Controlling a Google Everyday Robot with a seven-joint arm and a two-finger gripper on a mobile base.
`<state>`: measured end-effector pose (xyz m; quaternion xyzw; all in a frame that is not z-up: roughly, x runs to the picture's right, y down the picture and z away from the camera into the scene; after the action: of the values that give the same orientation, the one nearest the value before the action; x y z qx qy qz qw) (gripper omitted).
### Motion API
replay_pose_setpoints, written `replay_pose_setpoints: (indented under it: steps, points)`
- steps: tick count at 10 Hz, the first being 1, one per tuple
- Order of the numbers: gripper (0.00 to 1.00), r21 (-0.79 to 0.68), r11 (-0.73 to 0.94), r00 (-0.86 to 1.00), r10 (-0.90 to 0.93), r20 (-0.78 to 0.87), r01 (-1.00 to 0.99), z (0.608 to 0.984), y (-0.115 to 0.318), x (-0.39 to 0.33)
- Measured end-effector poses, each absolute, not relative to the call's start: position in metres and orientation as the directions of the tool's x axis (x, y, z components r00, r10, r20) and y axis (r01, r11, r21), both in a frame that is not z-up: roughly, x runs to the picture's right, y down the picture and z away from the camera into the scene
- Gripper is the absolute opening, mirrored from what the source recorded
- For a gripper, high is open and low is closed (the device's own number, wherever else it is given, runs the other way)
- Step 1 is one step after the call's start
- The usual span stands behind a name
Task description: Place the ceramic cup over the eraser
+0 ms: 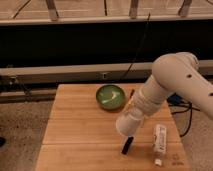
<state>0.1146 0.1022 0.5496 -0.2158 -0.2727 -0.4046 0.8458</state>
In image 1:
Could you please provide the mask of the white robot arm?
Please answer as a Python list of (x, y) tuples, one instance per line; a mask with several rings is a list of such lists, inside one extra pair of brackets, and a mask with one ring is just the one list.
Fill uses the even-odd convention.
[(122, 154), (128, 153), (145, 117), (156, 113), (174, 93), (195, 104), (213, 120), (213, 84), (198, 72), (198, 68), (198, 59), (190, 52), (165, 54), (153, 62), (150, 77), (133, 93), (116, 120), (116, 130), (127, 138)]

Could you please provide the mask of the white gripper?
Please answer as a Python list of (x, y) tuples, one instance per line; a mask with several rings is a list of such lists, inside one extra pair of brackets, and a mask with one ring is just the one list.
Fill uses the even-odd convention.
[(126, 155), (134, 140), (131, 137), (135, 134), (140, 124), (144, 121), (143, 112), (137, 107), (129, 107), (122, 111), (122, 114), (116, 120), (116, 130), (122, 136), (128, 137), (123, 149), (122, 154)]

